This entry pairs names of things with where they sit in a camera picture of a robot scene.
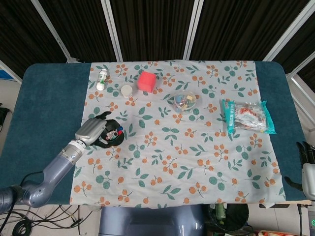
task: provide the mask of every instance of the snack bag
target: snack bag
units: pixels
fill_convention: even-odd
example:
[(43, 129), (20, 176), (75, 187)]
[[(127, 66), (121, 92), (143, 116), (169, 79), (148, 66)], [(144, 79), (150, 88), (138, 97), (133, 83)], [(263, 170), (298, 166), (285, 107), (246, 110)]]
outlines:
[(222, 101), (227, 131), (235, 128), (254, 130), (261, 133), (276, 134), (275, 127), (265, 102), (227, 102)]

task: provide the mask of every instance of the red foam cube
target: red foam cube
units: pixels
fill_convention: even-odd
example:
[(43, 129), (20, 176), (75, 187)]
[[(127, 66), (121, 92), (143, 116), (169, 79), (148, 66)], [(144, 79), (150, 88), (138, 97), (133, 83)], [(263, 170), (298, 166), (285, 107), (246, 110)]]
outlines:
[(146, 71), (142, 71), (138, 79), (138, 88), (145, 92), (153, 92), (156, 84), (156, 75)]

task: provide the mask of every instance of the white bottle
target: white bottle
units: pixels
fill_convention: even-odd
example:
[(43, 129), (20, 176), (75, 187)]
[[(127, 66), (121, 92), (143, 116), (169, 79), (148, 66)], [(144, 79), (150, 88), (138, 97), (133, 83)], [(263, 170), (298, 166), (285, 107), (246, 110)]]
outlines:
[(96, 89), (99, 91), (103, 91), (105, 89), (105, 80), (107, 78), (107, 70), (102, 69), (98, 74), (98, 80), (96, 84)]

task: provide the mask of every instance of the blue cloth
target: blue cloth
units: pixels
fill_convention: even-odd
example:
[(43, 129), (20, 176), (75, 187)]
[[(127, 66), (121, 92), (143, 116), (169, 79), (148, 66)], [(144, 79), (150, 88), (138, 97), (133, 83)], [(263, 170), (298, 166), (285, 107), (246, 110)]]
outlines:
[[(14, 116), (0, 158), (0, 188), (21, 182), (43, 170), (81, 126), (90, 63), (35, 64), (25, 72)], [(277, 134), (270, 135), (282, 176), (302, 182), (296, 142), (304, 135), (283, 68), (275, 62), (256, 62), (262, 100)], [(68, 204), (74, 168), (56, 187), (49, 204)], [(40, 181), (40, 177), (30, 177)], [(305, 199), (283, 182), (287, 200)]]

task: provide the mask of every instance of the floral tablecloth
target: floral tablecloth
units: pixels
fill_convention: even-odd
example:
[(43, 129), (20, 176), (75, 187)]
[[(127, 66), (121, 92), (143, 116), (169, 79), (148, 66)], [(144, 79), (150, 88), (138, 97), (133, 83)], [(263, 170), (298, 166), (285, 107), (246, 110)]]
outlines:
[[(97, 91), (103, 68), (109, 77), (105, 90)], [(157, 75), (153, 93), (137, 90), (143, 70)], [(121, 95), (125, 84), (133, 87), (131, 99)], [(172, 107), (174, 93), (183, 89), (197, 98), (184, 116)], [(92, 63), (82, 123), (110, 110), (125, 140), (110, 149), (86, 148), (76, 163), (70, 203), (161, 208), (285, 200), (269, 135), (228, 134), (222, 99), (260, 100), (253, 61)]]

